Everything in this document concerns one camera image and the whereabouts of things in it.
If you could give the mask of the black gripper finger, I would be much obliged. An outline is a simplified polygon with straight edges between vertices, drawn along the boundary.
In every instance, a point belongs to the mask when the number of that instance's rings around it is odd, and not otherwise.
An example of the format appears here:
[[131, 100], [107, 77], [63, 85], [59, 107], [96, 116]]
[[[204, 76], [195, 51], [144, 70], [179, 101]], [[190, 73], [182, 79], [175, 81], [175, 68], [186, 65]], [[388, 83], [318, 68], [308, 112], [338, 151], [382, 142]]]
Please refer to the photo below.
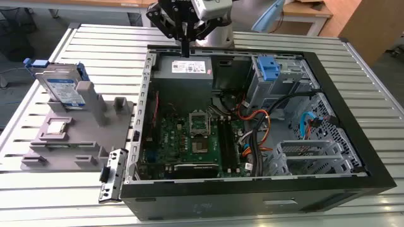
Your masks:
[[187, 22], [187, 58], [191, 54], [194, 42], [204, 42], [212, 46], [226, 47], [231, 45], [231, 20], [224, 18], [211, 19], [207, 22]]
[[172, 20], [159, 4], [150, 5], [146, 15], [167, 38], [174, 38], [179, 41], [182, 57], [187, 57], [187, 37], [183, 29], [183, 22]]

